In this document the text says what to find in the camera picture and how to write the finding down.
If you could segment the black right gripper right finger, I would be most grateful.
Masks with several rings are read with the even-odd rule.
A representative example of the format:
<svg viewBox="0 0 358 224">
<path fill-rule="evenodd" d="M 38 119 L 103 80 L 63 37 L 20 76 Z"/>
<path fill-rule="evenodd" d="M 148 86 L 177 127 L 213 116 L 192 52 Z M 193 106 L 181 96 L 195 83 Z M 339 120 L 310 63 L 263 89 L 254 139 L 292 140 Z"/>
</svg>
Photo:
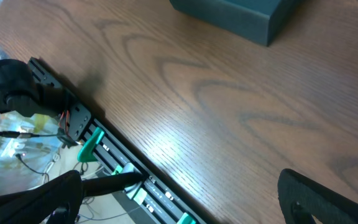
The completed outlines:
<svg viewBox="0 0 358 224">
<path fill-rule="evenodd" d="M 292 169 L 281 171 L 277 187 L 286 223 L 358 223 L 358 203 Z"/>
</svg>

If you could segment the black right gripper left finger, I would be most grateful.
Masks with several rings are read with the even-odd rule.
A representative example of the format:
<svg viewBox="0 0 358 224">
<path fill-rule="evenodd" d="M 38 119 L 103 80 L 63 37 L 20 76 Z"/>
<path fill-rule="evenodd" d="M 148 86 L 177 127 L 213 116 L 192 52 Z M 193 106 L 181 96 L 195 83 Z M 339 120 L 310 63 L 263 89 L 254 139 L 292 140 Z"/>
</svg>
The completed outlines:
<svg viewBox="0 0 358 224">
<path fill-rule="evenodd" d="M 80 173 L 70 170 L 36 189 L 0 195 L 0 223 L 74 223 L 82 199 Z"/>
</svg>

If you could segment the black box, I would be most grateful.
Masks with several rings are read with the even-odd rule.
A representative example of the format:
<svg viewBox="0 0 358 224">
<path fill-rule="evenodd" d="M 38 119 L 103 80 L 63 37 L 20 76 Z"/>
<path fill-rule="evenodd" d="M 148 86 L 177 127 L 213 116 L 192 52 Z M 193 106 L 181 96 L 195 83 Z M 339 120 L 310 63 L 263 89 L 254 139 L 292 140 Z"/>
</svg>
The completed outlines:
<svg viewBox="0 0 358 224">
<path fill-rule="evenodd" d="M 174 9 L 268 46 L 301 0 L 170 0 Z"/>
</svg>

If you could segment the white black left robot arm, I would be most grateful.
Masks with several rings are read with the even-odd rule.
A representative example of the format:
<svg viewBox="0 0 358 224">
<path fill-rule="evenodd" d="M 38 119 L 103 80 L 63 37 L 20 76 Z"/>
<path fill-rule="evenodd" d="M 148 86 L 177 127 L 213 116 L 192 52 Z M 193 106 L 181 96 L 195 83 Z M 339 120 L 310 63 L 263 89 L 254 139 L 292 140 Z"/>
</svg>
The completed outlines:
<svg viewBox="0 0 358 224">
<path fill-rule="evenodd" d="M 58 116 L 69 109 L 74 97 L 64 88 L 36 83 L 29 66 L 19 60 L 0 60 L 0 113 L 16 111 L 24 117 L 34 114 Z"/>
</svg>

